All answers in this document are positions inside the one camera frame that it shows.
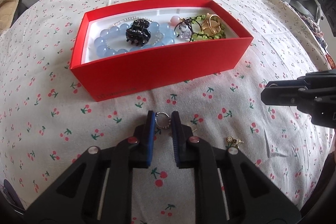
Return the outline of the red open gift box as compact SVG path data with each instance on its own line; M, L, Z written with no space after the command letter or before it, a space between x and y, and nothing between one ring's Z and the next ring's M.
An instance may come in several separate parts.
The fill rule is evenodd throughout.
M111 57L96 55L94 40L111 23L135 16L158 23L172 16L213 13L226 26L219 40L185 42L133 50L116 38ZM105 6L86 12L77 32L70 69L95 101L140 93L233 69L252 42L252 35L213 0L140 0Z

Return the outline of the gold ring hair clip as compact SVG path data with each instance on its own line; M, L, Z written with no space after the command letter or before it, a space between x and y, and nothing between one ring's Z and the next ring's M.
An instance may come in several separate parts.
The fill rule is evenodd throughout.
M221 31L221 19L216 14L207 14L201 24L204 34L215 36Z

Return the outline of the cherry print bed sheet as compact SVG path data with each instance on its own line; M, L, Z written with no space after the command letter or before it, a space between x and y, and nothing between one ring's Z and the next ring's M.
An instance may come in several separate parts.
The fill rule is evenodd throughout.
M193 169L177 167L171 117L213 147L239 150L301 214L298 223L329 223L335 209L335 128L312 124L295 106L269 106L261 93L271 81L329 71L333 61L300 16L280 0L213 0L253 39L233 69L95 101L70 69L86 12L140 0L40 0L1 33L1 185L7 179L25 212L89 147L106 149L133 135L155 114L151 165L133 170L130 223L196 223ZM116 38L136 19L151 38L133 50L226 37L201 30L207 14L172 16L165 23L135 16L111 23L94 40L96 55L116 53ZM1 223L25 223L1 187Z

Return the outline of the black hair claw clip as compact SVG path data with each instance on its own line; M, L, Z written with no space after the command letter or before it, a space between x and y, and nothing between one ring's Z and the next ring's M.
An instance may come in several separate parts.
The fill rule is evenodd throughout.
M150 22L145 19L136 19L126 30L126 41L137 47L147 44L151 38Z

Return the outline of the gold flower earring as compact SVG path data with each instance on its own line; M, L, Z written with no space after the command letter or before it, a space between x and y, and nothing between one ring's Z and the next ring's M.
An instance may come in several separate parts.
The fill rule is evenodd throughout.
M243 140L241 140L239 138L232 137L232 136L227 137L226 141L227 141L227 146L226 146L227 149L229 149L229 148L239 149L239 146L244 144Z

